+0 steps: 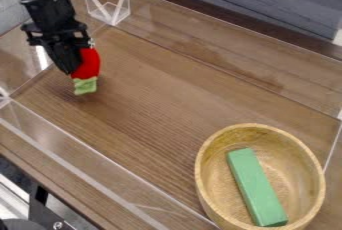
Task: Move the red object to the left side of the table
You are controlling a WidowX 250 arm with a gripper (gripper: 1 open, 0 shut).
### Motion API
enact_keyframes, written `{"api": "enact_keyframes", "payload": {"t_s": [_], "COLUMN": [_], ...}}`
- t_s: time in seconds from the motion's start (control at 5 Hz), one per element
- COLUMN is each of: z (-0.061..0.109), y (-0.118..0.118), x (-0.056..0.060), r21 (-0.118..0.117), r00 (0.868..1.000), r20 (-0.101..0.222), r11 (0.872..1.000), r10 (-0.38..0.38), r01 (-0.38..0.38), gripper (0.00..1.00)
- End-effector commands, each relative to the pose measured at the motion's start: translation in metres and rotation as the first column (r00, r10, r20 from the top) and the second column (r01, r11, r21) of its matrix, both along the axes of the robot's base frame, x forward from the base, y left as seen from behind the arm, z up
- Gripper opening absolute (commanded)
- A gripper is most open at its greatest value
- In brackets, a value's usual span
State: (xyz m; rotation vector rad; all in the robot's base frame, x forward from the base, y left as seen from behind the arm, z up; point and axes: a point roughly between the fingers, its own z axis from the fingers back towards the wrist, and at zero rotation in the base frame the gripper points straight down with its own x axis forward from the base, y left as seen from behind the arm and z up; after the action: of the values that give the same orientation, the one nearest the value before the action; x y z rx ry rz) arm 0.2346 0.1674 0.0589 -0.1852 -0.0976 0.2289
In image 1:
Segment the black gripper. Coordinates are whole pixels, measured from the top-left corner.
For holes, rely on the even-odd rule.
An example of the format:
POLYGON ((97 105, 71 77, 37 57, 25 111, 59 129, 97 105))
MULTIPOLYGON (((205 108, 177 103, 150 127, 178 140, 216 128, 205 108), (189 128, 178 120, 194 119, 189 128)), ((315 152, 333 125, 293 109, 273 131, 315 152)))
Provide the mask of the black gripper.
POLYGON ((93 39, 88 35, 88 26, 76 20, 66 22, 57 30, 42 31, 33 22, 19 27, 26 34, 26 41, 30 46, 47 46, 46 53, 57 68, 69 75, 82 63, 81 53, 86 48, 93 47, 93 39), (63 42, 65 46, 51 46, 63 42))

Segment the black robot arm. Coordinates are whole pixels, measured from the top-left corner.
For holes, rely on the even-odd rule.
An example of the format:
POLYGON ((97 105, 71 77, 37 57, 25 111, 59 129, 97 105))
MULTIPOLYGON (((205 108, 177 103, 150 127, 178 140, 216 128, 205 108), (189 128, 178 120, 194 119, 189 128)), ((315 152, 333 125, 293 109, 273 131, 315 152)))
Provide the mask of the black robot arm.
POLYGON ((70 0, 19 0, 30 21, 21 24, 30 46, 41 46, 57 66, 71 74, 82 63, 81 50, 90 47, 86 25, 76 20, 70 0))

